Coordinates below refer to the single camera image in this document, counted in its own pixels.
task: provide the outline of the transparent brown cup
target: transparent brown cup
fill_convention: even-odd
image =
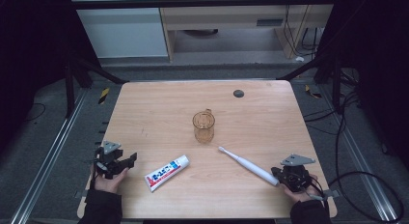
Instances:
[[[195,137],[199,143],[209,143],[214,136],[214,116],[210,109],[197,113],[193,117],[193,126],[195,127]]]

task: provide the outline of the silver strip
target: silver strip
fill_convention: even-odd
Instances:
[[[333,104],[331,102],[331,96],[330,96],[331,93],[328,91],[327,88],[325,88],[325,86],[318,85],[318,87],[323,92],[322,95],[324,96],[328,105],[330,107],[333,107]],[[341,116],[334,113],[334,117],[337,121],[337,124],[340,125]],[[359,150],[358,145],[355,142],[355,139],[352,133],[350,132],[348,126],[345,128],[342,135],[343,135],[343,140],[345,141],[346,148],[348,149],[357,170],[372,173],[372,170],[370,169],[367,161],[365,160],[364,156]],[[372,202],[375,205],[381,219],[388,220],[388,221],[396,219],[397,215],[394,211],[394,208],[392,207],[379,181],[369,176],[361,176],[361,178],[364,182],[365,187],[367,188],[369,196],[372,199]]]
[[[31,211],[33,210],[34,205],[36,204],[42,189],[50,175],[50,172],[57,160],[58,155],[60,154],[61,149],[64,146],[64,143],[67,140],[69,132],[78,116],[78,113],[84,103],[84,98],[87,95],[87,89],[81,89],[79,91],[78,98],[75,102],[75,108],[72,111],[70,117],[66,118],[60,131],[58,132],[54,143],[52,144],[50,150],[48,151],[45,160],[37,173],[35,179],[33,180],[28,192],[26,193],[23,201],[20,206],[14,213],[12,217],[12,224],[25,224],[30,216]]]

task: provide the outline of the wall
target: wall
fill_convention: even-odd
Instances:
[[[87,10],[78,14],[99,59],[168,57],[158,9]]]

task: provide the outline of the table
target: table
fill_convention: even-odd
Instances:
[[[235,90],[244,92],[236,98]],[[214,138],[200,144],[193,116],[211,109]],[[285,218],[292,203],[281,188],[259,178],[219,146],[245,157],[266,171],[282,167],[290,154],[316,159],[306,165],[323,176],[312,140],[291,85],[287,81],[160,81],[123,85],[104,140],[121,143],[123,158],[137,152],[119,193],[123,217]],[[144,176],[186,154],[190,165],[150,192]],[[83,215],[84,198],[78,208]],[[329,199],[331,216],[337,209]]]

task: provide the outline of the toothpaste tube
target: toothpaste tube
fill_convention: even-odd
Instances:
[[[186,155],[183,155],[169,164],[145,175],[145,182],[150,188],[150,192],[153,192],[160,184],[180,172],[187,165],[189,165],[189,159],[187,159]]]

